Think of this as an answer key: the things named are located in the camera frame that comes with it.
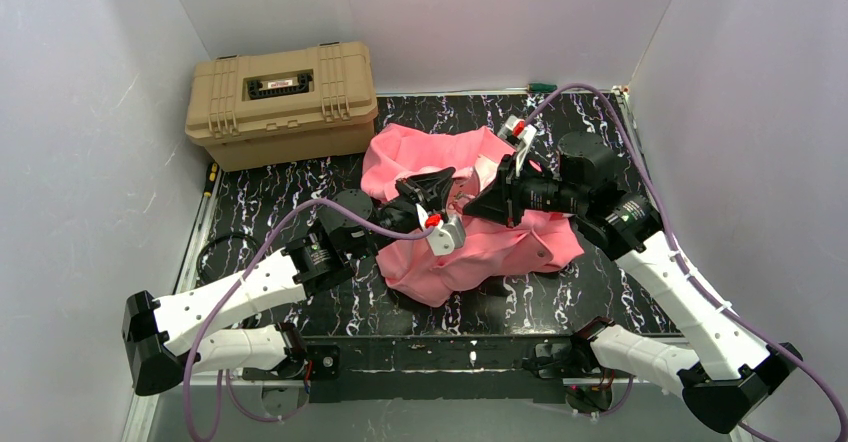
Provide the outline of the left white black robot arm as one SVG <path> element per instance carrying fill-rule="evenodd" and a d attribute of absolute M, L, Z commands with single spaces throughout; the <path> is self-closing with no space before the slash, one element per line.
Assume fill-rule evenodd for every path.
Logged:
<path fill-rule="evenodd" d="M 454 174 L 449 167 L 401 177 L 397 196 L 381 205 L 361 190 L 307 201 L 283 222 L 314 209 L 308 231 L 272 250 L 282 231 L 274 228 L 245 270 L 174 295 L 130 296 L 122 337 L 135 394 L 157 395 L 194 373 L 236 369 L 304 382 L 336 377 L 334 346 L 307 344 L 292 323 L 247 328 L 245 322 L 352 279 L 357 261 L 396 241 L 422 240 L 436 256 L 460 248 L 465 233 L 448 212 Z"/>

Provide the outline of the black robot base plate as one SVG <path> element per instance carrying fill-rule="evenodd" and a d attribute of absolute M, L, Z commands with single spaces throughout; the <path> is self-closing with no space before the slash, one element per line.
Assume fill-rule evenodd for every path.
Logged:
<path fill-rule="evenodd" d="M 565 335 L 311 336 L 311 399 L 530 400 L 563 404 L 574 390 L 601 403 L 623 389 L 622 370 L 582 370 Z"/>

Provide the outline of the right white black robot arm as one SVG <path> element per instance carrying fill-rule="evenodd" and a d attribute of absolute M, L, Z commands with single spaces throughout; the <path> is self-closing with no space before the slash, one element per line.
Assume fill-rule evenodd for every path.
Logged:
<path fill-rule="evenodd" d="M 714 306 L 689 282 L 658 210 L 624 187 L 621 159 L 600 136 L 563 136 L 557 172 L 529 164 L 527 134 L 503 130 L 501 137 L 513 152 L 465 213 L 510 227 L 528 210 L 571 215 L 580 234 L 646 289 L 688 342 L 668 345 L 597 317 L 528 369 L 624 372 L 680 397 L 703 425 L 725 434 L 793 372 L 792 345 L 757 340 L 733 321 L 728 303 Z"/>

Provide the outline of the pink zip-up jacket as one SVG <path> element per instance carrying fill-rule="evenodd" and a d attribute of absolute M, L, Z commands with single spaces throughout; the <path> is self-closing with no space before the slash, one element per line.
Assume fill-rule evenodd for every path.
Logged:
<path fill-rule="evenodd" d="M 398 195 L 397 179 L 453 168 L 448 210 L 462 215 L 465 204 L 493 180 L 502 157 L 513 151 L 487 127 L 449 135 L 391 123 L 369 144 L 361 188 L 387 202 Z M 438 307 L 489 277 L 558 272 L 584 252 L 564 215 L 528 210 L 514 228 L 467 215 L 461 220 L 464 245 L 448 255 L 434 255 L 424 240 L 398 240 L 380 250 L 376 262 L 387 285 Z"/>

